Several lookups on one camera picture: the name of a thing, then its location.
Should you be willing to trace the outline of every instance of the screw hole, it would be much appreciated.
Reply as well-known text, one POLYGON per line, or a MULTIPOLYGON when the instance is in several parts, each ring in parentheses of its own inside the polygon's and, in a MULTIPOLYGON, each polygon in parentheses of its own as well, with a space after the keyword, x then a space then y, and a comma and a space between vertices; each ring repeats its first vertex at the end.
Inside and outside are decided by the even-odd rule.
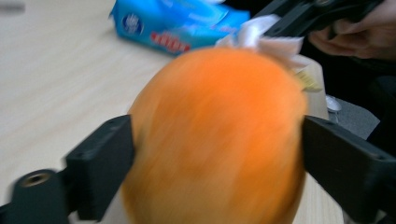
POLYGON ((50 179, 50 175, 46 173, 31 175, 26 177, 21 185, 25 188, 30 188, 32 186, 42 184, 46 182, 48 179, 50 179))

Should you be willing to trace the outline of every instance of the human hand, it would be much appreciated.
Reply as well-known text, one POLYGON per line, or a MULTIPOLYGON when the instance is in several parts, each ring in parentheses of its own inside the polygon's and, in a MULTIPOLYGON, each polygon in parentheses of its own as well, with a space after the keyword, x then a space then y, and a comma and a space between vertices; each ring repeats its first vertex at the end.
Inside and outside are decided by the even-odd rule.
POLYGON ((328 40, 330 28, 313 32, 309 41, 330 55, 396 62, 396 0, 385 0, 362 21, 337 21, 337 36, 328 40))

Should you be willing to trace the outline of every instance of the black device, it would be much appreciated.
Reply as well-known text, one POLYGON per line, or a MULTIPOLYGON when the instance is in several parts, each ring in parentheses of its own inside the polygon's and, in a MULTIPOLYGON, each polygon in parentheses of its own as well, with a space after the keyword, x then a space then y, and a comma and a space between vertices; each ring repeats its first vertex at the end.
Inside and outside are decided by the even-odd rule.
POLYGON ((360 21, 381 2, 382 0, 274 0, 254 18, 271 14, 280 17, 264 35, 305 36, 340 19, 360 21))
POLYGON ((106 121, 64 160, 61 172, 38 170, 16 181, 0 223, 65 224, 75 211, 100 221, 134 160, 131 117, 106 121))

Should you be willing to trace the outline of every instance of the tissue box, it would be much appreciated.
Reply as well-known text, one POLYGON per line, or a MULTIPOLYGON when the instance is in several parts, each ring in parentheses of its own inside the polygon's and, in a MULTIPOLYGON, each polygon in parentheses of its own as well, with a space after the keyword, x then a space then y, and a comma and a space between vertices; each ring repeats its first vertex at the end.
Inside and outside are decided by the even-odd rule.
POLYGON ((110 15, 119 36, 176 55, 214 46, 249 20, 247 11, 205 0, 117 0, 110 15))

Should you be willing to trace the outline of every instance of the table surface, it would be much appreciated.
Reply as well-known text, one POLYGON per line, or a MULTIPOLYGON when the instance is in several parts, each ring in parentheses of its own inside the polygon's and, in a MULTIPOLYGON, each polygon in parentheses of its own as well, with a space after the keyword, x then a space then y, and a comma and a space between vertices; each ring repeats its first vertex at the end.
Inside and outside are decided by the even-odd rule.
MULTIPOLYGON (((24 4, 20 14, 0 10, 0 204, 20 176, 63 169, 64 155, 104 121, 125 114, 173 59, 118 38, 108 18, 114 1, 24 4)), ((308 71, 322 84, 317 63, 308 71)), ((309 114, 327 118, 324 91, 309 99, 309 114)), ((118 195, 103 223, 127 223, 118 195)), ((343 223, 341 208, 310 176, 294 223, 343 223)))

